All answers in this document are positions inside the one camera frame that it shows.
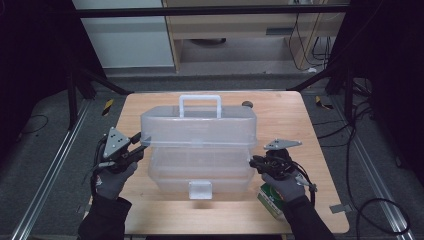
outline metal rail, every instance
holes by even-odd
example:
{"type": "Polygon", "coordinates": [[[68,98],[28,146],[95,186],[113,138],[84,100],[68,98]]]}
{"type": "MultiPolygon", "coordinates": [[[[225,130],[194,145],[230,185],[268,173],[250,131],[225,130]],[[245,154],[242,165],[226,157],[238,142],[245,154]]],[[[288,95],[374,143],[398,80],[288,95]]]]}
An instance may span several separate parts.
{"type": "MultiPolygon", "coordinates": [[[[334,103],[334,106],[337,109],[337,112],[339,113],[340,117],[347,123],[345,119],[345,115],[342,111],[342,103],[341,100],[338,97],[332,97],[332,101],[334,103]]],[[[360,137],[357,135],[353,140],[353,147],[355,148],[356,152],[358,153],[359,161],[362,165],[362,168],[365,171],[365,174],[368,178],[368,181],[371,184],[371,187],[374,190],[375,195],[378,198],[384,198],[388,199],[394,202],[393,196],[390,193],[390,190],[388,189],[387,185],[385,184],[383,178],[381,177],[380,173],[378,172],[377,168],[374,166],[371,157],[368,155],[367,150],[365,149],[360,137]]],[[[400,232],[407,227],[407,223],[405,218],[403,217],[402,213],[399,211],[399,209],[396,206],[393,206],[392,204],[388,203],[381,203],[381,207],[386,215],[387,220],[389,221],[390,226],[392,227],[393,231],[400,232]]],[[[412,234],[412,231],[409,230],[407,233],[403,235],[398,235],[397,238],[399,240],[413,240],[415,239],[414,235],[412,234]]]]}
{"type": "Polygon", "coordinates": [[[38,215],[41,212],[41,209],[44,206],[44,203],[47,200],[47,197],[50,193],[50,190],[53,187],[54,182],[56,181],[57,176],[59,175],[60,169],[62,168],[63,163],[65,162],[66,156],[71,149],[71,146],[81,128],[82,123],[87,115],[87,110],[91,105],[91,100],[83,100],[83,104],[79,111],[79,120],[76,122],[73,129],[68,130],[58,152],[56,153],[55,158],[53,159],[49,170],[46,173],[40,187],[37,190],[34,198],[31,201],[25,215],[19,222],[18,226],[15,228],[12,238],[13,240],[24,240],[29,236],[32,227],[34,226],[35,221],[38,218],[38,215]]]}

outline black metal pole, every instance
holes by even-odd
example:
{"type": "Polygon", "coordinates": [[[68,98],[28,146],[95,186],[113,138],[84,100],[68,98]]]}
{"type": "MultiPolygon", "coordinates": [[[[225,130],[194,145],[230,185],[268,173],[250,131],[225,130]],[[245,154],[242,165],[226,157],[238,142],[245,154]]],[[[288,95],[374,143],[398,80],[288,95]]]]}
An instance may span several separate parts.
{"type": "Polygon", "coordinates": [[[133,91],[127,91],[123,88],[120,88],[116,86],[115,84],[112,84],[111,82],[107,81],[107,79],[103,79],[102,77],[94,74],[93,72],[89,71],[88,69],[81,68],[80,73],[87,76],[88,78],[102,84],[103,86],[111,89],[112,91],[121,94],[121,95],[129,95],[131,93],[134,93],[133,91]]]}
{"type": "Polygon", "coordinates": [[[346,64],[346,80],[345,80],[345,109],[344,113],[349,123],[354,121],[352,116],[353,110],[353,69],[349,61],[346,64]]]}
{"type": "Polygon", "coordinates": [[[338,13],[361,10],[365,6],[349,4],[319,5],[249,5],[249,6],[207,6],[207,7],[169,7],[169,8],[122,8],[122,9],[83,9],[76,11],[52,11],[57,16],[76,16],[79,18],[113,17],[153,17],[187,15],[236,15],[236,14],[278,14],[278,13],[338,13]]]}
{"type": "Polygon", "coordinates": [[[68,106],[69,106],[69,126],[68,130],[71,130],[75,123],[78,120],[77,113],[77,97],[76,97],[76,89],[75,89],[75,79],[73,76],[73,72],[66,70],[66,85],[68,88],[68,106]]]}

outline black cable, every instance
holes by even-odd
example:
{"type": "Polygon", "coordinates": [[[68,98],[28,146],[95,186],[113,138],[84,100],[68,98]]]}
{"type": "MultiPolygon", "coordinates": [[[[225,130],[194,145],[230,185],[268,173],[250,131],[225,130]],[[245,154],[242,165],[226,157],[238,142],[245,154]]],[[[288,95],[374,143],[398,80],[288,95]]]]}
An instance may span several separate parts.
{"type": "Polygon", "coordinates": [[[365,89],[367,89],[369,92],[372,92],[372,89],[371,89],[371,91],[369,90],[369,87],[368,87],[368,79],[367,78],[364,78],[364,80],[365,80],[365,82],[364,82],[364,84],[365,84],[365,89]]]}
{"type": "Polygon", "coordinates": [[[323,135],[323,136],[319,136],[319,137],[317,137],[317,139],[323,139],[323,138],[327,138],[327,137],[333,136],[333,135],[335,135],[335,134],[337,134],[337,133],[339,133],[339,132],[343,131],[343,129],[345,129],[345,128],[349,127],[349,126],[350,126],[350,124],[348,123],[348,124],[344,125],[343,127],[341,127],[341,128],[339,128],[339,129],[337,129],[337,130],[336,130],[336,131],[334,131],[334,132],[331,132],[331,133],[328,133],[328,134],[326,134],[326,135],[323,135]]]}
{"type": "MultiPolygon", "coordinates": [[[[297,35],[298,35],[298,38],[299,38],[299,42],[300,42],[300,46],[302,47],[303,57],[305,58],[306,62],[308,62],[312,67],[320,66],[320,64],[314,64],[314,63],[309,62],[308,57],[306,56],[305,47],[303,46],[303,42],[302,42],[302,39],[300,37],[300,32],[299,32],[299,27],[298,27],[298,21],[299,21],[299,13],[296,13],[296,20],[294,22],[293,30],[292,30],[292,32],[290,34],[290,38],[289,38],[289,50],[290,50],[290,54],[291,54],[291,56],[293,58],[293,61],[294,61],[295,57],[294,57],[294,54],[293,54],[293,52],[291,50],[291,40],[292,40],[294,31],[296,29],[297,30],[297,35]]],[[[299,66],[297,66],[296,61],[294,61],[294,65],[297,68],[297,70],[300,70],[300,71],[307,70],[307,69],[302,69],[299,66]]]]}
{"type": "Polygon", "coordinates": [[[362,96],[371,97],[372,92],[368,89],[367,85],[362,86],[361,84],[357,83],[356,81],[353,81],[353,85],[356,87],[356,89],[360,92],[360,94],[362,96]]]}
{"type": "Polygon", "coordinates": [[[38,131],[40,131],[41,129],[43,129],[43,128],[44,128],[44,127],[45,127],[45,126],[49,123],[49,118],[48,118],[46,115],[42,115],[42,114],[33,115],[33,116],[31,116],[31,117],[30,117],[30,119],[31,119],[31,118],[35,118],[35,117],[43,117],[43,118],[46,120],[46,122],[43,124],[43,126],[41,126],[41,127],[37,128],[37,129],[35,129],[35,130],[32,130],[32,131],[22,132],[22,134],[30,134],[30,133],[38,132],[38,131]]]}
{"type": "Polygon", "coordinates": [[[91,173],[92,176],[90,177],[90,188],[91,188],[92,195],[95,194],[95,185],[93,186],[93,184],[95,184],[95,183],[93,183],[93,180],[94,180],[93,176],[97,175],[94,172],[97,171],[98,167],[99,167],[99,163],[97,161],[98,161],[98,158],[99,158],[100,148],[102,147],[102,145],[106,144],[106,141],[107,141],[107,135],[103,136],[99,140],[99,142],[97,143],[96,150],[94,152],[93,167],[90,170],[87,171],[87,173],[84,175],[84,178],[81,182],[81,185],[84,185],[85,180],[87,179],[88,175],[91,173]]]}
{"type": "Polygon", "coordinates": [[[350,180],[349,180],[350,179],[350,177],[349,177],[349,172],[350,172],[349,171],[349,165],[350,165],[350,145],[351,145],[350,143],[352,142],[353,138],[356,135],[356,120],[359,119],[359,117],[363,117],[363,115],[366,114],[366,113],[368,113],[369,110],[371,109],[371,108],[368,107],[368,108],[365,108],[364,110],[362,110],[360,113],[357,113],[357,110],[358,110],[359,106],[362,105],[362,104],[364,104],[364,103],[367,103],[367,102],[368,101],[364,101],[361,104],[359,104],[358,107],[354,111],[354,115],[353,115],[354,118],[353,118],[353,121],[351,122],[352,131],[351,131],[350,136],[349,136],[349,140],[348,140],[349,144],[347,144],[347,150],[346,150],[346,185],[347,185],[347,191],[348,191],[348,195],[349,195],[350,201],[352,202],[353,207],[358,211],[358,213],[356,215],[356,222],[355,222],[356,223],[356,226],[355,226],[356,227],[356,238],[358,240],[360,239],[359,222],[360,222],[360,218],[361,217],[364,218],[370,225],[374,226],[378,230],[380,230],[380,231],[382,231],[382,232],[384,232],[386,234],[390,234],[390,235],[402,235],[402,234],[405,234],[406,232],[409,231],[409,229],[411,227],[409,216],[406,214],[406,212],[402,209],[402,207],[400,205],[394,203],[391,200],[384,199],[384,198],[372,198],[372,199],[366,201],[365,203],[363,203],[359,208],[357,207],[357,205],[356,205],[356,203],[354,201],[353,194],[352,194],[351,187],[350,187],[350,180]],[[397,207],[400,210],[400,212],[402,213],[402,215],[405,217],[405,221],[406,221],[406,224],[407,224],[406,225],[406,228],[404,230],[402,230],[402,231],[387,230],[387,229],[379,226],[378,224],[376,224],[375,222],[373,222],[371,219],[369,219],[367,216],[365,216],[363,214],[363,210],[370,203],[381,202],[381,201],[382,202],[389,203],[389,204],[392,204],[392,205],[394,205],[395,207],[397,207]]]}
{"type": "Polygon", "coordinates": [[[309,186],[309,194],[310,194],[310,202],[312,204],[313,207],[315,207],[315,192],[316,192],[316,187],[314,188],[314,184],[312,183],[311,179],[309,178],[308,173],[306,172],[305,168],[302,167],[302,165],[300,165],[299,163],[292,161],[294,168],[299,171],[300,174],[302,174],[302,176],[306,179],[306,181],[310,184],[309,186]]]}
{"type": "Polygon", "coordinates": [[[343,143],[343,144],[339,144],[339,145],[320,145],[320,147],[322,148],[336,148],[336,147],[344,147],[346,145],[348,145],[349,143],[343,143]]]}
{"type": "Polygon", "coordinates": [[[326,62],[330,59],[331,38],[330,37],[327,37],[327,41],[326,41],[326,44],[325,44],[324,53],[316,53],[315,52],[315,49],[316,49],[317,44],[318,44],[318,41],[319,41],[320,45],[322,45],[321,38],[320,37],[317,37],[315,39],[314,46],[312,47],[312,51],[311,51],[312,52],[312,57],[315,60],[324,61],[323,65],[324,65],[324,68],[325,68],[326,62]]]}
{"type": "Polygon", "coordinates": [[[328,123],[335,123],[335,122],[343,122],[343,120],[334,120],[334,121],[327,121],[327,122],[321,122],[321,123],[313,123],[313,126],[316,125],[324,125],[324,124],[328,124],[328,123]]]}

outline plastic box handle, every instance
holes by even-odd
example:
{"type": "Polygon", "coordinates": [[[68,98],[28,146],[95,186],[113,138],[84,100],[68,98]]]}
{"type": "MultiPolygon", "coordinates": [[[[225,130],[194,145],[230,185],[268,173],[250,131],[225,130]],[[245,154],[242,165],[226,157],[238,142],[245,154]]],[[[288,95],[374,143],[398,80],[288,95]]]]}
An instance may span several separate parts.
{"type": "Polygon", "coordinates": [[[185,100],[216,100],[216,118],[221,118],[222,101],[219,95],[181,95],[180,96],[180,118],[184,117],[185,100]]]}

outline black sleeve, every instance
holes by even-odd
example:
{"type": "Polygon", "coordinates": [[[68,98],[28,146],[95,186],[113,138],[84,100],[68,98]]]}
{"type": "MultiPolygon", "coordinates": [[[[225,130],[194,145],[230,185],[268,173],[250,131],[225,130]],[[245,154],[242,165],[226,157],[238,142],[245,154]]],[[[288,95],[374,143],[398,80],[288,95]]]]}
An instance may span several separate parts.
{"type": "Polygon", "coordinates": [[[286,203],[283,212],[296,240],[335,239],[306,196],[286,203]]]}
{"type": "Polygon", "coordinates": [[[97,195],[93,199],[90,212],[78,229],[78,239],[123,240],[125,234],[125,219],[131,203],[123,198],[110,200],[97,195]]]}

